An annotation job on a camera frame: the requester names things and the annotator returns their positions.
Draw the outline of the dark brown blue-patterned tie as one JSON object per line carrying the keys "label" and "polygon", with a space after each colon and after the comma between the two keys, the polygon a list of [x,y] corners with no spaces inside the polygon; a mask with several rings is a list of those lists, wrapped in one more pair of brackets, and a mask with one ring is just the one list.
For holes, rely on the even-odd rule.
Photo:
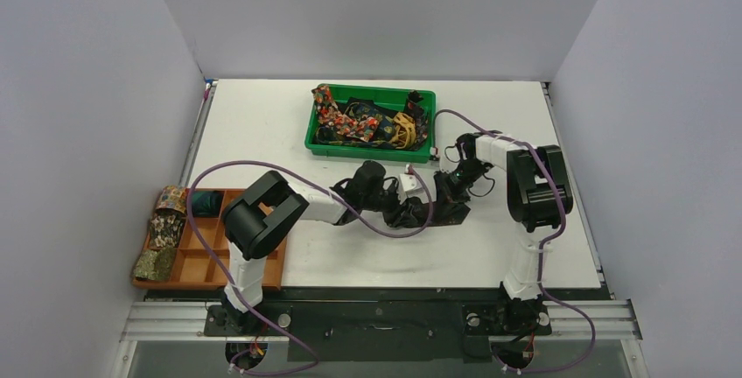
{"label": "dark brown blue-patterned tie", "polygon": [[449,202],[441,203],[434,201],[425,202],[418,197],[407,199],[407,205],[403,210],[403,228],[420,228],[427,224],[428,227],[447,227],[462,224],[471,209],[464,203]]}

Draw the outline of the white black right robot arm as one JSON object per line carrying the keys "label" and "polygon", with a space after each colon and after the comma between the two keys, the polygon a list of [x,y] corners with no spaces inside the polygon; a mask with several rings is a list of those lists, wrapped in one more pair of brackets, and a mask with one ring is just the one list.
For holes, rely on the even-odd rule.
{"label": "white black right robot arm", "polygon": [[493,319],[507,333],[533,330],[545,323],[543,268],[550,243],[564,232],[566,215],[573,208],[563,153],[557,145],[534,148],[492,132],[464,134],[454,147],[458,152],[454,169],[434,174],[435,218],[443,223],[464,218],[474,183],[493,168],[505,172],[507,210],[517,232]]}

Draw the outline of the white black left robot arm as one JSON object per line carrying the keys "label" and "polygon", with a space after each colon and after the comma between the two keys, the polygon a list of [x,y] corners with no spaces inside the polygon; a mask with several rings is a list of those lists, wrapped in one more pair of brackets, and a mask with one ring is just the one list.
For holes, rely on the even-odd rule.
{"label": "white black left robot arm", "polygon": [[369,211],[382,214],[388,227],[411,236],[429,227],[434,217],[415,191],[429,189],[413,169],[388,178],[385,168],[371,160],[329,188],[292,184],[277,170],[264,173],[221,213],[229,252],[221,298],[228,309],[227,323],[240,334],[258,328],[266,258],[299,221],[345,226]]}

